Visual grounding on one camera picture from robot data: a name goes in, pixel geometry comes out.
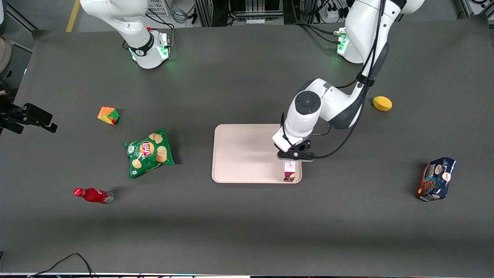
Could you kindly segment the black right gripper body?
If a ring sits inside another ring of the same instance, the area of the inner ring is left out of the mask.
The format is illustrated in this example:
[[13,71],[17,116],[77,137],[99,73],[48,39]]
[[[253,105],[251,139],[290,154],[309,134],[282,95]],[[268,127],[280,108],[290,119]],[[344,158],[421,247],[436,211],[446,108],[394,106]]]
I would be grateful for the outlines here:
[[22,134],[23,132],[23,118],[26,113],[26,105],[17,106],[12,102],[0,103],[0,134],[4,130],[9,130],[16,134]]

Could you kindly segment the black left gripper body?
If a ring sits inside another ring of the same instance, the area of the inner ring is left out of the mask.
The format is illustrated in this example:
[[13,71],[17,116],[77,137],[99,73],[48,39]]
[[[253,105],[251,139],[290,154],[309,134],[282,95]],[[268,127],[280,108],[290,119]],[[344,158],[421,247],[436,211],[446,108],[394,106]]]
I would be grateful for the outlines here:
[[314,153],[309,152],[311,148],[311,141],[306,140],[301,144],[290,148],[286,153],[279,150],[277,152],[277,158],[287,161],[313,161],[315,159]]

